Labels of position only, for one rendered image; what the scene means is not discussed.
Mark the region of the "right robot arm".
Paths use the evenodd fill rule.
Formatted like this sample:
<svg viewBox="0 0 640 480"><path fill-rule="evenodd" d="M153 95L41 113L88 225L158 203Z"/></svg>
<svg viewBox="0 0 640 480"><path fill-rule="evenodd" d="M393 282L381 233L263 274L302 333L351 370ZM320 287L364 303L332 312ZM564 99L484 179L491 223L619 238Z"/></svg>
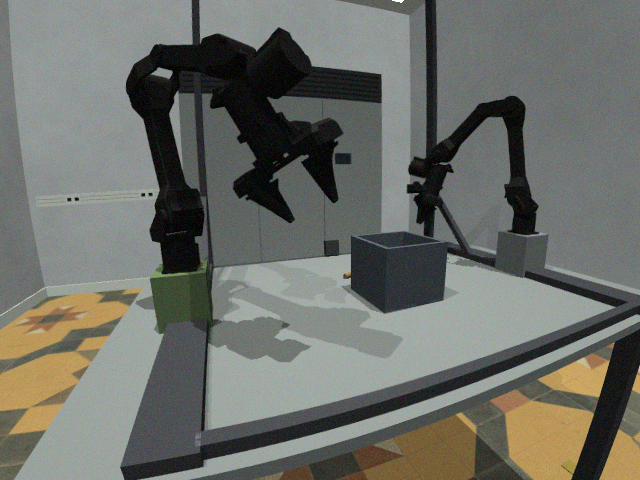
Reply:
<svg viewBox="0 0 640 480"><path fill-rule="evenodd" d="M171 70L170 79L151 75L158 67ZM169 116L181 71L230 79L222 89L212 90L210 108L225 107L238 128L252 114L272 107L267 97L281 98L312 72L312 65L291 34L280 27L257 51L217 33L200 44L156 44L134 64L126 92L144 120L160 189L150 235L160 243L162 274L197 271L200 255L195 237L202 236L205 216L200 192L185 182Z"/></svg>

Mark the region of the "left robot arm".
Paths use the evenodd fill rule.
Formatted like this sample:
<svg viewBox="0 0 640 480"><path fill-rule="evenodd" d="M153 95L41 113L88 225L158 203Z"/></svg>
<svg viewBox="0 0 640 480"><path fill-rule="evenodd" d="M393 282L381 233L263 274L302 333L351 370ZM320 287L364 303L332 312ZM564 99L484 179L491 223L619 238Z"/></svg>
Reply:
<svg viewBox="0 0 640 480"><path fill-rule="evenodd" d="M525 172L523 142L525 109L525 104L516 96L480 103L453 134L437 144L425 159L414 157L408 167L409 174L421 178L428 176L428 179L443 184L447 172L454 173L454 171L450 164L442 165L439 163L450 162L458 152L460 145L487 117L503 117L508 132L511 173L509 184L504 184L505 198L507 198L509 205L512 204L514 211L512 230L508 230L508 232L521 235L539 234L539 232L535 232L536 213L534 213L539 206L532 199ZM489 115L489 113L493 114Z"/></svg>

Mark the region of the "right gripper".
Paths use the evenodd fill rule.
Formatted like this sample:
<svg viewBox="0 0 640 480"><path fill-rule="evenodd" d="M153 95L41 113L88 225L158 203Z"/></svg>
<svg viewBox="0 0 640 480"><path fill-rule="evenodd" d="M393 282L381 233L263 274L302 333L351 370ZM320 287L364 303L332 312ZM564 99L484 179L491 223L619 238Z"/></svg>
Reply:
<svg viewBox="0 0 640 480"><path fill-rule="evenodd" d="M269 181L273 179L271 174L297 159L301 154L304 156L308 154L309 157L301 163L325 195L336 203L338 194L332 156L334 147L338 145L338 141L335 142L334 139L344 133L339 124L328 117L311 124L292 139L281 122L284 118L282 112L276 113L273 107L267 107L252 114L238 126L240 135L237 140L240 144L247 142L257 160L253 162L254 169L234 181L233 190L238 198L242 198L247 193L246 200L252 200L292 223L294 217L279 192L278 179ZM283 155L286 152L290 157L284 158Z"/></svg>

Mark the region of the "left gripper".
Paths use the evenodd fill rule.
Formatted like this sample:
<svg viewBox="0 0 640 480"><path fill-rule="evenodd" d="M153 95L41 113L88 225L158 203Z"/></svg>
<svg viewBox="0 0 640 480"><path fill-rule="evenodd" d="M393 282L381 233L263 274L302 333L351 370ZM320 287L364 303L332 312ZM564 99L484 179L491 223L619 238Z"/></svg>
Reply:
<svg viewBox="0 0 640 480"><path fill-rule="evenodd" d="M416 200L416 205L418 207L418 212L417 212L417 220L416 223L418 224L422 224L437 208L435 208L435 206L438 206L439 208L442 207L443 205L443 200L441 198L438 197L440 190L443 189L442 187L442 183L433 180L433 179L428 179L425 181L428 184L428 188L427 188L427 193L426 195L423 195L422 193L420 193L420 195L416 195L414 197L414 200ZM434 195L434 196L431 196ZM437 196L437 198L435 198L435 196ZM432 205L433 204L433 205ZM427 206L428 207L427 207ZM419 220L418 220L419 219Z"/></svg>

